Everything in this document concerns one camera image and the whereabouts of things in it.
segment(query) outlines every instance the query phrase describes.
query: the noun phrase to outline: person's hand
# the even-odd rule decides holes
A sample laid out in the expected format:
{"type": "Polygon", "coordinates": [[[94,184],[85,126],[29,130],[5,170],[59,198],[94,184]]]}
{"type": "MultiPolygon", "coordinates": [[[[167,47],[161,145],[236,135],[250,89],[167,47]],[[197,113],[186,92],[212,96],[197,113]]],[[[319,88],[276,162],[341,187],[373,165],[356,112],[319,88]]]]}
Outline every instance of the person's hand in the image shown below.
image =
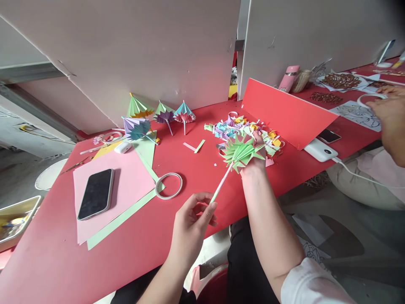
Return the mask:
{"type": "MultiPolygon", "coordinates": [[[[254,147],[264,144],[263,138],[259,135],[257,131],[253,132],[253,136],[256,141],[254,147]]],[[[264,147],[259,150],[259,153],[266,159],[266,149],[264,147]]],[[[240,171],[240,175],[243,178],[244,176],[250,174],[257,174],[259,171],[265,170],[266,170],[266,161],[254,157],[250,160],[247,166],[240,171]]]]}
{"type": "Polygon", "coordinates": [[[393,97],[366,103],[385,127],[394,128],[405,125],[405,96],[393,97]]]}
{"type": "Polygon", "coordinates": [[[390,95],[398,95],[398,96],[405,96],[405,87],[392,87],[392,86],[384,86],[377,90],[377,93],[380,94],[390,94],[390,95]]]}
{"type": "Polygon", "coordinates": [[[176,213],[167,259],[177,267],[184,267],[184,271],[188,271],[197,259],[208,225],[218,225],[214,214],[217,203],[207,206],[212,197],[213,193],[209,192],[193,194],[176,213]]]}

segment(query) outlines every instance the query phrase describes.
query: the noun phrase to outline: black smartphone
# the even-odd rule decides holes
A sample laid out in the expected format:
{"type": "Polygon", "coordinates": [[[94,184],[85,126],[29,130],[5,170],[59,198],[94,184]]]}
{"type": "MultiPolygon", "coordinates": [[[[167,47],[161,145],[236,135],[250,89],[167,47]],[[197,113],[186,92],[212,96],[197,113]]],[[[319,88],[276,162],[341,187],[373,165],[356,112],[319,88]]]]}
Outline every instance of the black smartphone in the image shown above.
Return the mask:
{"type": "Polygon", "coordinates": [[[78,220],[87,220],[110,208],[113,179],[113,169],[107,169],[89,177],[77,216],[78,220]]]}
{"type": "Polygon", "coordinates": [[[321,134],[318,135],[318,138],[326,144],[330,144],[341,139],[339,135],[333,133],[332,131],[329,131],[328,129],[323,130],[321,134]]]}

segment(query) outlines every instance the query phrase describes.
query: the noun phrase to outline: origami umbrella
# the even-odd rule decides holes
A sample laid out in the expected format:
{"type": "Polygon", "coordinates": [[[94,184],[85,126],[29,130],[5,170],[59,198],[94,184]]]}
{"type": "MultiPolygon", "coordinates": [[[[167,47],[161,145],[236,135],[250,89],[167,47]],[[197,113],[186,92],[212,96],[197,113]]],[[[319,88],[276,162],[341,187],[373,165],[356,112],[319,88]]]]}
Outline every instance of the origami umbrella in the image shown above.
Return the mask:
{"type": "Polygon", "coordinates": [[[181,106],[177,109],[174,113],[174,119],[178,122],[184,123],[184,135],[186,134],[186,122],[193,122],[195,121],[195,115],[191,112],[190,108],[186,105],[183,101],[181,106]]]}
{"type": "Polygon", "coordinates": [[[241,140],[239,140],[239,137],[236,136],[235,142],[232,142],[232,139],[230,138],[227,144],[225,144],[225,150],[223,150],[225,152],[225,155],[223,155],[222,157],[225,158],[224,162],[228,163],[227,167],[229,168],[222,178],[221,182],[219,183],[219,186],[216,189],[210,203],[215,201],[219,191],[221,190],[222,185],[224,184],[225,179],[232,169],[234,169],[236,173],[239,173],[238,167],[246,167],[249,161],[254,157],[265,160],[262,155],[257,153],[264,145],[253,147],[254,138],[251,138],[247,142],[245,142],[245,137],[246,135],[241,140]]]}
{"type": "Polygon", "coordinates": [[[146,103],[143,103],[136,99],[132,93],[131,95],[131,101],[130,101],[130,107],[128,108],[128,117],[132,118],[145,118],[146,116],[149,116],[150,114],[153,113],[154,109],[150,106],[148,106],[146,103]]]}
{"type": "Polygon", "coordinates": [[[170,122],[174,120],[174,110],[164,105],[159,101],[159,105],[156,109],[156,113],[153,116],[154,120],[158,123],[167,123],[169,126],[170,133],[173,136],[172,128],[170,127],[170,122]]]}
{"type": "Polygon", "coordinates": [[[151,127],[151,122],[148,119],[129,117],[123,117],[123,119],[126,138],[128,138],[129,140],[137,140],[142,137],[146,137],[147,139],[153,141],[156,145],[158,145],[157,142],[146,135],[151,127]]]}

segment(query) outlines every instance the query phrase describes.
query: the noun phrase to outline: black pants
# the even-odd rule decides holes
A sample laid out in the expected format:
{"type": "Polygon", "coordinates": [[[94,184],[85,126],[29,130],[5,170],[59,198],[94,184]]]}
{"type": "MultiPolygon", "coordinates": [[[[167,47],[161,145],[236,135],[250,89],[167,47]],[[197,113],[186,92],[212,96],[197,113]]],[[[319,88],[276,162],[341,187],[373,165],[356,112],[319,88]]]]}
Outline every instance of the black pants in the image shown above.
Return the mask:
{"type": "MultiPolygon", "coordinates": [[[[228,303],[278,303],[254,248],[249,219],[244,217],[231,226],[228,250],[228,303]]],[[[136,303],[160,266],[117,290],[111,304],[136,303]]],[[[183,288],[181,304],[196,303],[193,291],[183,288]]]]}

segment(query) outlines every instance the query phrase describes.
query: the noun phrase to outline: white sleeve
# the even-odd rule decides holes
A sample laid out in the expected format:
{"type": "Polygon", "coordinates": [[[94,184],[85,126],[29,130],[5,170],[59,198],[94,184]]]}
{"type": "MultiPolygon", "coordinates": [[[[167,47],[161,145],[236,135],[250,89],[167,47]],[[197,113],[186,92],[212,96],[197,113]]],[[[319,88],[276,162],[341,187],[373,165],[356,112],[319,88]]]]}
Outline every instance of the white sleeve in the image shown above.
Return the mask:
{"type": "Polygon", "coordinates": [[[291,269],[281,287],[282,304],[355,304],[343,287],[311,258],[291,269]]]}

